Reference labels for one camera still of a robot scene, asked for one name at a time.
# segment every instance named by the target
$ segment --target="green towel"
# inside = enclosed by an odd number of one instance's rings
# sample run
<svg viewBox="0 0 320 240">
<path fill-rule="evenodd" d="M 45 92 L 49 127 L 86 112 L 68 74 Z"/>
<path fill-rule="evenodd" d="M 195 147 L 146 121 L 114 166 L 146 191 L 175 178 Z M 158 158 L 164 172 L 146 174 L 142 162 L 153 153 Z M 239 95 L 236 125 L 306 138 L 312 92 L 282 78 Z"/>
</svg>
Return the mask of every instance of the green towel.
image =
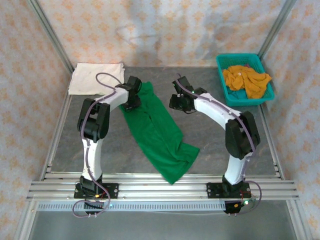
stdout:
<svg viewBox="0 0 320 240">
<path fill-rule="evenodd" d="M 138 96 L 140 107 L 130 112 L 121 107 L 124 118 L 145 156 L 174 184 L 192 166 L 199 148 L 182 142 L 181 130 L 154 94 L 151 82 L 142 83 Z"/>
</svg>

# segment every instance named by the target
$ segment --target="orange cloth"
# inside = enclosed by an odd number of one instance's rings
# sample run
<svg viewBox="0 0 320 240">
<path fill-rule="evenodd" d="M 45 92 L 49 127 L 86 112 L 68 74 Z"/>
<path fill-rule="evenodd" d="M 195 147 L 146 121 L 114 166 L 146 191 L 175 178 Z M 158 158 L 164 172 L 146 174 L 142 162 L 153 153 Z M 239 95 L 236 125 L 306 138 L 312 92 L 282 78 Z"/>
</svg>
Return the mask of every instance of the orange cloth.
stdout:
<svg viewBox="0 0 320 240">
<path fill-rule="evenodd" d="M 225 84 L 232 90 L 245 89 L 248 99 L 260 99 L 272 79 L 267 73 L 257 73 L 253 68 L 241 65 L 223 70 Z"/>
</svg>

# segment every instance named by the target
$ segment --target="teal basket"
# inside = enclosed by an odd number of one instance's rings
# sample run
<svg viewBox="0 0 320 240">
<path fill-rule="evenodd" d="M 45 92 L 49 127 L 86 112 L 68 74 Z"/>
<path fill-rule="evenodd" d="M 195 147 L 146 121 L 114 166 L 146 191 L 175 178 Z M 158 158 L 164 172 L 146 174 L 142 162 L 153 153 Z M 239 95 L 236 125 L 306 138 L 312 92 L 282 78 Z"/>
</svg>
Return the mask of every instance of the teal basket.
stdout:
<svg viewBox="0 0 320 240">
<path fill-rule="evenodd" d="M 218 65 L 218 72 L 220 76 L 220 81 L 223 88 L 223 94 L 225 97 L 226 104 L 230 107 L 233 106 L 257 106 L 265 101 L 269 101 L 275 98 L 275 93 L 271 87 L 270 82 L 266 86 L 266 91 L 262 98 L 259 99 L 232 99 L 229 97 L 227 86 L 225 83 L 223 70 L 234 65 L 246 65 L 249 64 L 257 73 L 263 74 L 265 72 L 264 67 L 259 59 L 259 57 L 254 53 L 229 53 L 221 54 L 216 57 L 216 62 Z"/>
</svg>

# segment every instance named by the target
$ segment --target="orange floral pattern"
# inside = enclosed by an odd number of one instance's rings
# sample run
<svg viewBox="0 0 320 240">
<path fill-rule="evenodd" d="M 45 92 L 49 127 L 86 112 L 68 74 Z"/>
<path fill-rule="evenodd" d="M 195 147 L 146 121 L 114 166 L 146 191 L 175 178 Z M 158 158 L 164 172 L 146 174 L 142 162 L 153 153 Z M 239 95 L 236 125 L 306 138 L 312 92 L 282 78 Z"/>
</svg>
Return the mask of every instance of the orange floral pattern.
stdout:
<svg viewBox="0 0 320 240">
<path fill-rule="evenodd" d="M 320 239 L 320 18 L 313 0 L 297 1 L 264 61 L 277 92 L 270 128 L 286 177 L 297 180 L 314 239 Z"/>
<path fill-rule="evenodd" d="M 0 239 L 11 240 L 44 165 L 69 74 L 26 0 L 0 1 L 0 19 Z"/>
<path fill-rule="evenodd" d="M 74 66 L 209 67 L 258 53 L 285 0 L 39 2 Z"/>
</svg>

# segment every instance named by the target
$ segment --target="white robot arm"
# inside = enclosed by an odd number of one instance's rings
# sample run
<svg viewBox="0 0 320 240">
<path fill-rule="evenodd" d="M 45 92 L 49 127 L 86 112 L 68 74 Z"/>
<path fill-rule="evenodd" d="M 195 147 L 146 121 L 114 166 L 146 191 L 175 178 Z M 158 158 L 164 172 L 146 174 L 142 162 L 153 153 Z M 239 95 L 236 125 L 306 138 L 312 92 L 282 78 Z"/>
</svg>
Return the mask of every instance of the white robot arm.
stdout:
<svg viewBox="0 0 320 240">
<path fill-rule="evenodd" d="M 248 129 L 256 147 L 260 143 L 260 137 L 253 115 L 248 111 L 241 113 L 224 105 L 203 88 L 194 89 L 185 76 L 174 81 L 173 85 L 177 94 L 172 95 L 170 108 L 184 112 L 199 111 L 225 130 L 225 146 L 230 156 L 224 179 L 231 186 L 239 184 L 245 178 L 246 167 L 253 150 L 238 119 L 241 119 Z"/>
<path fill-rule="evenodd" d="M 84 137 L 82 139 L 84 149 L 84 167 L 80 177 L 80 188 L 85 195 L 99 195 L 102 189 L 97 187 L 93 179 L 102 184 L 101 170 L 101 149 L 104 137 L 109 130 L 110 112 L 116 107 L 122 105 L 125 110 L 130 110 L 140 106 L 141 102 L 137 95 L 141 87 L 141 80 L 130 76 L 127 83 L 117 85 L 115 93 L 110 97 L 100 97 L 96 99 L 86 98 L 83 101 L 82 109 L 77 123 L 78 131 L 81 131 L 85 116 L 89 107 L 99 99 L 94 105 L 84 126 Z"/>
<path fill-rule="evenodd" d="M 205 97 L 210 100 L 217 101 L 209 93 L 202 93 L 202 97 Z M 241 112 L 234 110 L 228 106 L 225 106 L 229 112 L 233 112 L 238 117 L 240 117 Z M 221 109 L 217 105 L 202 98 L 197 98 L 194 100 L 194 108 L 198 112 L 201 112 L 207 115 L 209 118 L 217 122 L 224 130 L 226 130 L 226 124 L 229 120 L 234 120 L 235 117 Z M 224 173 L 225 179 L 231 184 L 235 185 L 242 181 L 245 177 L 245 170 L 249 157 L 252 155 L 252 152 L 249 152 L 244 156 L 243 159 L 236 158 L 230 154 L 229 162 L 226 172 Z"/>
</svg>

